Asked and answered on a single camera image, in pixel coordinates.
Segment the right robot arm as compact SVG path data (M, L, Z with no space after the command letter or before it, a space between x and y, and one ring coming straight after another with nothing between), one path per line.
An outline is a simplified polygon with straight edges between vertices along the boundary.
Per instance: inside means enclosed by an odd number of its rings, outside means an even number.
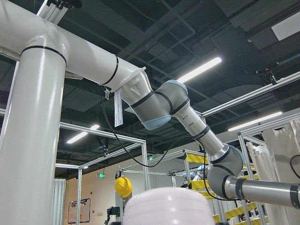
M175 117L192 138L204 146L211 163L207 180L215 194L228 200L243 199L299 209L299 184L238 178L243 167L241 154L221 142L194 111L183 83L169 80L153 91L146 73L141 72L121 89L123 100L146 129L154 130Z

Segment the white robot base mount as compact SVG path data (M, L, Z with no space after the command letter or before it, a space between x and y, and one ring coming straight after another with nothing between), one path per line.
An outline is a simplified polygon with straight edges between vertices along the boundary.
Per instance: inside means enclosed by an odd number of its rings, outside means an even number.
M49 225L65 72L112 90L145 89L145 72L7 0L0 45L20 56L0 137L0 222Z

